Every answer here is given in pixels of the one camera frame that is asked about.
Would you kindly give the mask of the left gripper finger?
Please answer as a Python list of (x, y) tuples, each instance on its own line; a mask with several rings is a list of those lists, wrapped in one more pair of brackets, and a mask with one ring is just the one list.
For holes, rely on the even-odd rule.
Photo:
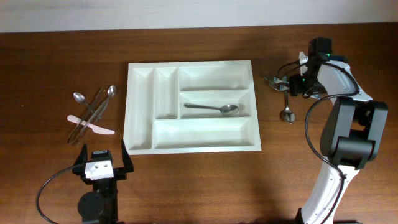
[(126, 173), (134, 172), (134, 164), (130, 158), (130, 155), (127, 152), (125, 142), (121, 141), (121, 150), (122, 150), (122, 162), (124, 164), (124, 170)]
[(87, 145), (84, 144), (77, 159), (73, 164), (73, 169), (72, 169), (73, 174), (84, 173), (85, 164), (87, 163), (87, 156), (88, 156)]

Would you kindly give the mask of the steel fork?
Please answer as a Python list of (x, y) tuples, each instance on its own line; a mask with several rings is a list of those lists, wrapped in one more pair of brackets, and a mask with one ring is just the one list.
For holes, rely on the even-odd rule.
[[(270, 87), (272, 87), (273, 89), (277, 90), (277, 91), (285, 91), (285, 90), (290, 90), (289, 84), (287, 82), (281, 81), (281, 80), (277, 80), (276, 82), (273, 80), (269, 80), (268, 84)], [(320, 94), (314, 94), (314, 95), (307, 95), (304, 94), (304, 96), (308, 96), (314, 99), (320, 99), (321, 95)]]
[(264, 78), (268, 81), (268, 84), (273, 88), (281, 88), (288, 87), (289, 84), (277, 77), (264, 76)]

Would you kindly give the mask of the large steel spoon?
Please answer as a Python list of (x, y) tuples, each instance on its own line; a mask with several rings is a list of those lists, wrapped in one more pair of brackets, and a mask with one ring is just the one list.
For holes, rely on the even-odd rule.
[(239, 107), (237, 105), (232, 105), (232, 104), (223, 105), (221, 107), (195, 105), (195, 104), (191, 104), (191, 103), (184, 103), (183, 105), (184, 105), (185, 108), (198, 108), (198, 109), (217, 110), (222, 115), (225, 115), (225, 116), (234, 115), (234, 114), (236, 114), (239, 111)]
[(287, 81), (287, 77), (283, 76), (282, 81), (285, 84), (285, 90), (284, 90), (284, 105), (285, 108), (281, 111), (281, 117), (282, 119), (289, 123), (293, 124), (295, 122), (295, 115), (293, 111), (289, 108), (289, 83)]

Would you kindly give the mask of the steel kitchen tongs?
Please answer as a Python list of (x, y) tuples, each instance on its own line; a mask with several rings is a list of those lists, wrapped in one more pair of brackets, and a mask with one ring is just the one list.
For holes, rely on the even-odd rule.
[(82, 118), (79, 118), (74, 130), (67, 139), (67, 144), (73, 145), (79, 141), (82, 135), (85, 133), (88, 125), (99, 115), (100, 111), (104, 107), (104, 102), (100, 103), (100, 97), (104, 93), (104, 88), (101, 87), (94, 97), (91, 104), (87, 106), (87, 112)]

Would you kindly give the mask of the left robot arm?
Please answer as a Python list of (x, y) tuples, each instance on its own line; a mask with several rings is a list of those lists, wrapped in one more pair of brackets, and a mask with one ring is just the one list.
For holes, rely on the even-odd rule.
[(114, 168), (109, 150), (95, 151), (88, 160), (87, 145), (84, 145), (72, 169), (92, 190), (81, 196), (78, 213), (83, 223), (118, 223), (118, 186), (117, 182), (126, 180), (127, 174), (134, 172), (134, 165), (127, 152), (125, 143), (121, 143), (123, 166)]

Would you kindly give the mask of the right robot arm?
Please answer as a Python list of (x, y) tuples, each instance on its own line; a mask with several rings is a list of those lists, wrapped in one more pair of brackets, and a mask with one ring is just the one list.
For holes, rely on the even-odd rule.
[(330, 100), (333, 107), (320, 136), (319, 149), (315, 149), (309, 131), (305, 130), (308, 146), (321, 159), (322, 167), (295, 222), (333, 223), (349, 183), (378, 154), (389, 108), (364, 92), (347, 59), (333, 53), (331, 39), (312, 39), (308, 53), (300, 53), (299, 62), (300, 73), (289, 78), (291, 96), (321, 96), (308, 109), (305, 128), (309, 127), (316, 106)]

